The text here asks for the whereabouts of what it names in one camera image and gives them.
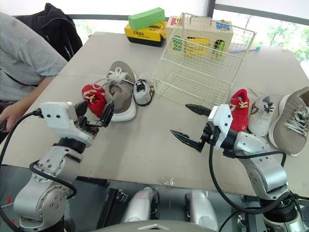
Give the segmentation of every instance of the colorful box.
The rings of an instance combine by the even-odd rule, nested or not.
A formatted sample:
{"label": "colorful box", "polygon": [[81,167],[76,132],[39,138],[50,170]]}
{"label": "colorful box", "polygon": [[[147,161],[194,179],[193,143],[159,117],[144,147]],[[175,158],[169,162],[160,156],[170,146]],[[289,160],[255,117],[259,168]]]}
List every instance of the colorful box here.
{"label": "colorful box", "polygon": [[125,33],[132,43],[162,47],[166,39],[166,24],[166,21],[162,21],[140,30],[133,30],[128,24]]}

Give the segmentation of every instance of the white wire basket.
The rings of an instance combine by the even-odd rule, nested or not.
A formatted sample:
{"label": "white wire basket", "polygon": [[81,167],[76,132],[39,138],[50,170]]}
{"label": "white wire basket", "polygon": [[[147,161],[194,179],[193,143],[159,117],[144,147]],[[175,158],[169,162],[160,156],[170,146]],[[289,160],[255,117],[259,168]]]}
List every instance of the white wire basket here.
{"label": "white wire basket", "polygon": [[255,32],[188,13],[174,21],[154,73],[157,93],[210,109],[224,103]]}

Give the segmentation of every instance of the red shoe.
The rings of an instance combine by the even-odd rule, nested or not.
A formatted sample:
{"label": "red shoe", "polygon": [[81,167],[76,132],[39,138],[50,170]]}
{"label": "red shoe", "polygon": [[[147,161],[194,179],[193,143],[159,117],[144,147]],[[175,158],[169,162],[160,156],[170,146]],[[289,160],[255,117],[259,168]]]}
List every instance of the red shoe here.
{"label": "red shoe", "polygon": [[102,116],[106,104],[104,92],[104,89],[95,89],[93,85],[86,85],[82,89],[83,99],[88,102],[88,108],[98,117]]}
{"label": "red shoe", "polygon": [[230,110],[232,112],[231,129],[240,132],[248,127],[249,98],[245,89],[240,89],[230,100]]}

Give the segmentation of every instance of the beige sneaker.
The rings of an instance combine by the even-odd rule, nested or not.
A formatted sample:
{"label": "beige sneaker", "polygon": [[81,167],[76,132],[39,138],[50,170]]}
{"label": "beige sneaker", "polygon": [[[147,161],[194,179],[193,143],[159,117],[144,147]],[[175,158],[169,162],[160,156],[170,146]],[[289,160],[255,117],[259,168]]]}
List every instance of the beige sneaker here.
{"label": "beige sneaker", "polygon": [[270,142],[291,156],[304,148],[309,131],[309,87],[282,98],[279,118],[271,125]]}

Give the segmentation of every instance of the white sneaker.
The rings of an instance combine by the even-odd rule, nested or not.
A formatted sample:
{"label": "white sneaker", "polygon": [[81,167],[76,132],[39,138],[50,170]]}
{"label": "white sneaker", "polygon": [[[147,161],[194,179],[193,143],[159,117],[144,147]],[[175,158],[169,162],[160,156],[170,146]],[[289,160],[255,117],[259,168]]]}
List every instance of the white sneaker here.
{"label": "white sneaker", "polygon": [[271,118],[274,114],[275,106],[271,95],[258,98],[253,103],[251,115],[249,117],[249,130],[256,135],[266,136],[269,132]]}
{"label": "white sneaker", "polygon": [[151,103],[154,96],[154,84],[150,74],[142,73],[139,75],[133,88],[134,100],[139,106],[147,106]]}

